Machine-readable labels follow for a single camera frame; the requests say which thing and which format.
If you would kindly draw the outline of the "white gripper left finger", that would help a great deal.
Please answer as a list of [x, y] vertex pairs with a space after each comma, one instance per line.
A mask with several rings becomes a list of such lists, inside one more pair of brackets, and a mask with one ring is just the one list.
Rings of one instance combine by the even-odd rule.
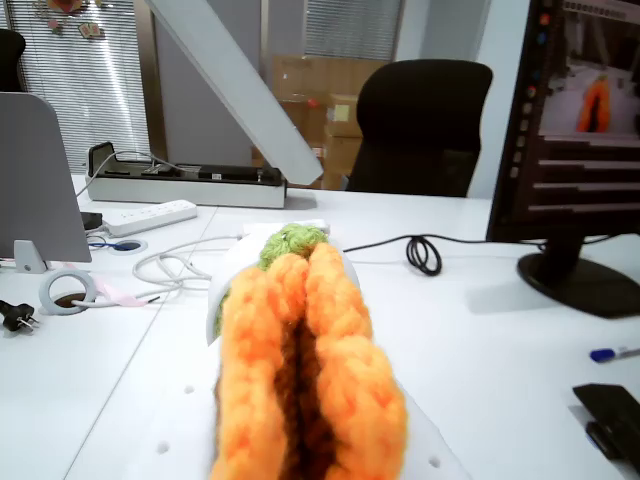
[[211, 344], [175, 377], [158, 404], [126, 479], [207, 479], [215, 457], [220, 345]]

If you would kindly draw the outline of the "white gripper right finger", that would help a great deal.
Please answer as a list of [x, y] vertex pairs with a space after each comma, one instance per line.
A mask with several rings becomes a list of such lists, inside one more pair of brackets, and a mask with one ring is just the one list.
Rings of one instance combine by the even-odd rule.
[[406, 480], [470, 480], [436, 425], [404, 391], [408, 412], [408, 442], [401, 478]]

